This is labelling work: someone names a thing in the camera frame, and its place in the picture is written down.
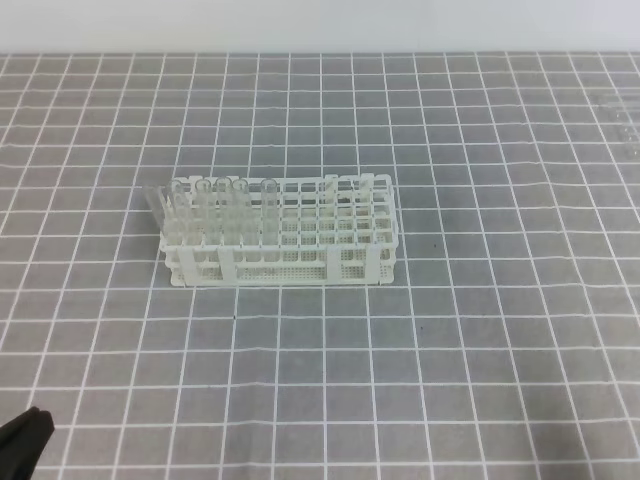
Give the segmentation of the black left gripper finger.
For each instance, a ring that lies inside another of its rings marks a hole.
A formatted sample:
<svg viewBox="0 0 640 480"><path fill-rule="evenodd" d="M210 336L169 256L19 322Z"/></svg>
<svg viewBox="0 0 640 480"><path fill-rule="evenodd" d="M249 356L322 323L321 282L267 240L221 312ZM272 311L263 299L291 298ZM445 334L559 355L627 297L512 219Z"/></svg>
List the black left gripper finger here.
<svg viewBox="0 0 640 480"><path fill-rule="evenodd" d="M1 480L29 480L54 422L49 411L31 407L1 427Z"/></svg>

